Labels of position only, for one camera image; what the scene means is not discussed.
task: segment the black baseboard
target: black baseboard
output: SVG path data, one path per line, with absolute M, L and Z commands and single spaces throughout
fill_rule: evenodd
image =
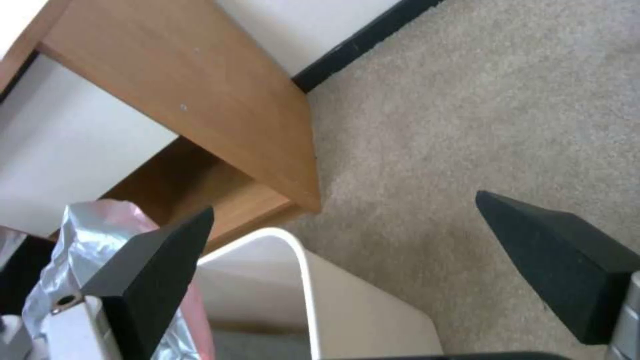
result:
M 4 90 L 0 92 L 0 105 L 2 105 L 7 95 L 9 95 L 11 90 L 15 88 L 15 85 L 18 83 L 18 81 L 20 81 L 20 79 L 22 79 L 22 76 L 24 75 L 24 73 L 27 72 L 27 70 L 29 69 L 31 64 L 36 60 L 37 57 L 38 57 L 38 52 L 34 50 L 29 55 L 29 57 L 27 57 L 27 60 L 25 60 L 24 63 L 22 63 L 18 71 L 11 78 L 11 81 L 9 81 L 9 83 L 4 88 Z
M 442 0 L 401 0 L 293 77 L 307 93 Z

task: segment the black triangular block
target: black triangular block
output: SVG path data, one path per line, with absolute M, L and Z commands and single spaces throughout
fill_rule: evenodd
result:
M 476 205 L 518 271 L 585 344 L 606 344 L 640 256 L 580 217 L 480 191 Z

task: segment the screw hole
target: screw hole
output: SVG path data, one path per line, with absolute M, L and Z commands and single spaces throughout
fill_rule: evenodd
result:
M 59 306 L 64 306 L 67 305 L 68 303 L 72 302 L 73 300 L 75 300 L 76 297 L 73 295 L 67 295 L 65 297 L 63 297 L 62 299 L 58 300 L 58 305 Z

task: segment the wood panel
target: wood panel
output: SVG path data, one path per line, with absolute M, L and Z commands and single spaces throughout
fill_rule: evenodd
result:
M 39 50 L 319 211 L 308 104 L 212 0 L 73 0 Z
M 295 206 L 185 138 L 171 143 L 103 198 L 132 201 L 158 225 L 213 205 L 212 244 L 235 240 Z
M 0 61 L 0 94 L 5 94 L 23 65 L 28 65 L 29 57 L 35 51 L 40 40 L 60 18 L 69 1 L 49 0 L 9 48 Z

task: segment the beige carpet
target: beige carpet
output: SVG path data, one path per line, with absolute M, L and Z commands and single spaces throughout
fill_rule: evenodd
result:
M 316 88 L 324 209 L 286 228 L 429 314 L 445 351 L 579 344 L 474 205 L 575 212 L 640 251 L 640 2 L 446 0 Z

